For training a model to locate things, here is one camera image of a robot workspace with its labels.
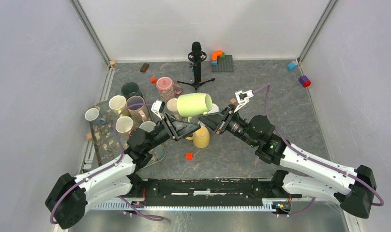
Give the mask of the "small grey-blue mug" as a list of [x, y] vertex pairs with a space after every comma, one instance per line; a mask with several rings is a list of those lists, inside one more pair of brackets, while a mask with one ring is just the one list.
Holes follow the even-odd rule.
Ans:
[[107, 123], [106, 119], [101, 115], [97, 108], [91, 108], [85, 112], [85, 119], [93, 125], [104, 125]]

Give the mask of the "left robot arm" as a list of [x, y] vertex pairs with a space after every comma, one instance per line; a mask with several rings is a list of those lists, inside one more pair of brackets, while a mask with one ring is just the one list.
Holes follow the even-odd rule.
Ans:
[[127, 149], [111, 162], [85, 174], [63, 174], [45, 201], [51, 224], [68, 229], [86, 212], [107, 200], [125, 194], [138, 196], [142, 192], [142, 183], [135, 173], [151, 160], [150, 150], [169, 139], [186, 138], [200, 127], [197, 123], [178, 120], [165, 113], [151, 132], [134, 129], [127, 141]]

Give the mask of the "light green mug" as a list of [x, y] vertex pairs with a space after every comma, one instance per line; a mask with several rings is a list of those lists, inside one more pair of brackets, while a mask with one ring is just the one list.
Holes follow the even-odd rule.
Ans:
[[207, 93], [190, 93], [177, 99], [178, 113], [182, 117], [194, 117], [208, 112], [212, 108], [211, 96]]

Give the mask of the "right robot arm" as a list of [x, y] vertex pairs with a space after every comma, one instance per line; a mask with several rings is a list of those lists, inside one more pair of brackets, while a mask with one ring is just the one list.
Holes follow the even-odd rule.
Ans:
[[309, 195], [338, 204], [347, 213], [367, 219], [374, 206], [376, 180], [373, 170], [365, 165], [344, 166], [304, 151], [274, 133], [275, 126], [263, 115], [247, 122], [234, 108], [202, 115], [199, 121], [216, 134], [229, 132], [251, 147], [265, 163], [297, 170], [307, 178], [279, 171], [270, 183], [275, 197], [285, 194]]

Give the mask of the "pink octagonal mug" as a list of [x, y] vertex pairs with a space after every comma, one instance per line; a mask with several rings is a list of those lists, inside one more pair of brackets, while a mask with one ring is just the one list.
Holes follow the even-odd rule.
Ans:
[[126, 140], [130, 138], [130, 133], [134, 128], [134, 121], [129, 116], [121, 116], [116, 121], [117, 133]]

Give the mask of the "iridescent pink mug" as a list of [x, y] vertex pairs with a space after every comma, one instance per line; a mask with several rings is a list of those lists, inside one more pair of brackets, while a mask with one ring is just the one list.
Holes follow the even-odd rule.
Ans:
[[149, 111], [145, 100], [141, 96], [130, 97], [126, 102], [126, 106], [133, 120], [137, 122], [148, 121]]

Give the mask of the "salmon flower mug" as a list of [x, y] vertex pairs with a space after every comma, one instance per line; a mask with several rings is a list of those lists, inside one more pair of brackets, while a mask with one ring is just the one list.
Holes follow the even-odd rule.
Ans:
[[142, 122], [139, 126], [140, 129], [146, 131], [146, 132], [152, 132], [156, 127], [156, 123], [152, 121], [146, 121]]

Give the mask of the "yellow-green octagonal mug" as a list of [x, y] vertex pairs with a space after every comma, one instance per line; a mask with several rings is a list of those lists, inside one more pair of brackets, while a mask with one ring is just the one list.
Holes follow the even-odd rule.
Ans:
[[123, 95], [117, 95], [112, 97], [109, 102], [109, 108], [118, 116], [122, 110], [127, 108], [127, 100]]

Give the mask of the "dark green mug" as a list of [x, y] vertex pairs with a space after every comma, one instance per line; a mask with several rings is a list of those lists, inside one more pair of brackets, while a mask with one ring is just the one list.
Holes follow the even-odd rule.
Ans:
[[143, 94], [135, 82], [128, 82], [121, 87], [121, 94], [128, 100], [133, 96], [140, 96], [143, 98]]

